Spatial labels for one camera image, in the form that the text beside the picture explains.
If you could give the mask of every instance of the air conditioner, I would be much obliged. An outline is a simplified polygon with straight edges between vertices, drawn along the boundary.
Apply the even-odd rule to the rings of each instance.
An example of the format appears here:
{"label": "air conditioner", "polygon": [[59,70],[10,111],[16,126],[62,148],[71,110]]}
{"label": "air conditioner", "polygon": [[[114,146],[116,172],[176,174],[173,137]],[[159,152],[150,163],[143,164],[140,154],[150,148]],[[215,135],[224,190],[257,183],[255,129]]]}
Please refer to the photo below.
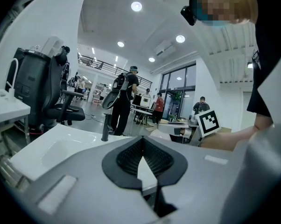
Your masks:
{"label": "air conditioner", "polygon": [[163,41],[158,47],[154,49],[156,56],[160,58],[166,58],[168,55],[172,54],[175,51],[176,49],[174,48],[174,46],[168,41]]}

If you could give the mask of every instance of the black t-shirt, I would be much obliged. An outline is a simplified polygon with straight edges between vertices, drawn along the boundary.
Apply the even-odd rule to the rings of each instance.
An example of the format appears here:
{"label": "black t-shirt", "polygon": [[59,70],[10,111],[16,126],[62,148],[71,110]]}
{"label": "black t-shirt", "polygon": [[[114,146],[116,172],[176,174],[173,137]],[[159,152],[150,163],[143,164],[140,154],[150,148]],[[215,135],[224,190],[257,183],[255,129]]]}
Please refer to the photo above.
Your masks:
{"label": "black t-shirt", "polygon": [[139,86],[140,83],[139,83],[137,76],[132,74],[131,72],[128,73],[127,79],[128,79],[128,89],[127,89],[127,91],[122,91],[120,97],[122,97],[122,98],[127,97],[129,100],[132,100],[133,99],[133,97],[131,95],[132,94],[132,85],[136,84],[137,86]]}
{"label": "black t-shirt", "polygon": [[257,89],[281,58],[281,0],[257,1],[258,20],[255,28],[261,69],[257,64],[254,64],[253,92],[247,111],[270,117]]}

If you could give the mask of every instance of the black chair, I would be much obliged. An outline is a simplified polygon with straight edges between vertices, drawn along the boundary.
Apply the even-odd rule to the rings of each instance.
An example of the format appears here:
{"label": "black chair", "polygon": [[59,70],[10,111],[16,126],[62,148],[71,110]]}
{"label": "black chair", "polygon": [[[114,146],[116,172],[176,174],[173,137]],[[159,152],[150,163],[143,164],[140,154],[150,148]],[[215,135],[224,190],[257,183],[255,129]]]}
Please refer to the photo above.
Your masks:
{"label": "black chair", "polygon": [[62,90],[66,94],[63,104],[56,104],[60,97],[60,82],[63,65],[63,54],[52,57],[49,64],[49,75],[44,87],[44,103],[42,113],[49,119],[56,119],[58,123],[64,125],[67,120],[68,125],[72,125],[72,121],[82,121],[85,119],[84,111],[80,107],[71,106],[74,96],[83,97],[83,94]]}

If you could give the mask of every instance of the chair armrest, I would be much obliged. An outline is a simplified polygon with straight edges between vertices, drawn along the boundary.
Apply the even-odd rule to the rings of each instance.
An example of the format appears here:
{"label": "chair armrest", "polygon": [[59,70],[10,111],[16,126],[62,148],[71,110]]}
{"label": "chair armrest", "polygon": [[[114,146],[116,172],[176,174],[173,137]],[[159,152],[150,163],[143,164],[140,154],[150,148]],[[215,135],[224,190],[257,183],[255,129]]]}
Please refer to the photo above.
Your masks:
{"label": "chair armrest", "polygon": [[84,96],[81,93],[71,92],[71,91],[66,91],[66,90],[62,90],[62,93],[66,94],[66,95],[72,95],[72,96],[78,96],[78,97],[83,97]]}

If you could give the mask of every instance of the glass door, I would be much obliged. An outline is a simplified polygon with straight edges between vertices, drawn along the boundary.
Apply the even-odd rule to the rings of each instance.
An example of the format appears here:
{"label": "glass door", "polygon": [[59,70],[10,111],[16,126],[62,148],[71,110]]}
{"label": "glass door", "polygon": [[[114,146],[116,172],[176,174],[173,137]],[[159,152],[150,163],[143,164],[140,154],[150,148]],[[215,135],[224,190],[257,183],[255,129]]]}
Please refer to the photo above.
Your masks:
{"label": "glass door", "polygon": [[182,91],[169,91],[166,93],[165,106],[162,118],[170,120],[177,119],[182,99]]}

